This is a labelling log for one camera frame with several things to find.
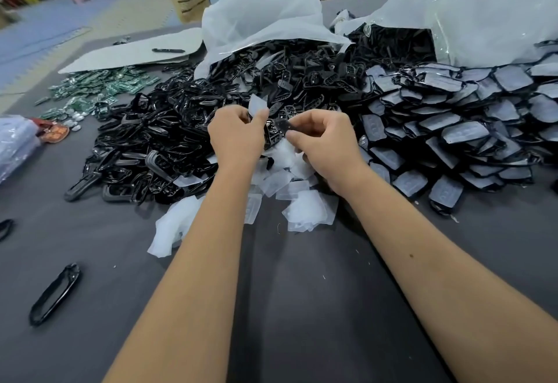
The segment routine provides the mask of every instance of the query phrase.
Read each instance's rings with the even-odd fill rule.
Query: white sheet
[[[185,29],[174,34],[142,39],[117,46],[108,46],[90,51],[58,73],[86,70],[112,69],[133,64],[153,63],[183,57],[196,52],[201,46],[201,28]],[[152,48],[182,49],[184,53],[153,53]]]

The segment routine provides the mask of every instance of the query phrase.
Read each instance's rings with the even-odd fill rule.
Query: gray tabletop
[[[324,22],[342,8],[365,15],[384,2],[326,1]],[[114,40],[87,43],[74,58]],[[38,115],[44,108],[33,102],[60,79],[52,71],[11,113]],[[166,207],[107,204],[95,190],[77,203],[62,200],[80,177],[97,126],[86,119],[79,133],[38,149],[0,185],[0,219],[17,220],[0,244],[2,382],[99,382],[172,259],[146,253]],[[417,208],[558,317],[558,201],[548,190],[556,176],[539,168],[534,175],[532,187],[468,193],[459,223],[437,216],[423,199]],[[244,228],[229,381],[452,381],[358,224],[340,208],[333,226],[287,232],[287,204],[265,198],[255,224]],[[74,261],[83,269],[79,286],[51,320],[31,328],[30,307]]]

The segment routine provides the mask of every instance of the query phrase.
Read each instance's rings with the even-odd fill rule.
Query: hand
[[[333,191],[346,197],[359,173],[368,171],[349,117],[328,110],[309,110],[290,119],[290,123],[300,132],[289,130],[289,142],[306,154]]]
[[[256,113],[248,123],[248,110],[238,105],[222,107],[208,126],[211,145],[219,168],[247,168],[250,173],[260,158],[265,144],[263,126],[269,109]]]

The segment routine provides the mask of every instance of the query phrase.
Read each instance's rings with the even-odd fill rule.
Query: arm
[[[226,380],[247,194],[266,119],[262,111],[245,124],[240,106],[215,114],[209,134],[219,171],[104,383]]]
[[[376,175],[346,115],[311,110],[291,123],[304,133],[289,131],[289,141],[352,206],[457,380],[558,381],[558,322]]]

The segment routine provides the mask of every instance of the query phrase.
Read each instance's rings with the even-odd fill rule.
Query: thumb
[[[313,137],[296,130],[288,130],[285,136],[287,137],[287,141],[294,145],[295,148],[304,152],[306,152],[313,140]]]
[[[258,110],[255,116],[252,118],[250,125],[263,129],[263,127],[266,125],[266,120],[268,116],[269,116],[269,109]]]

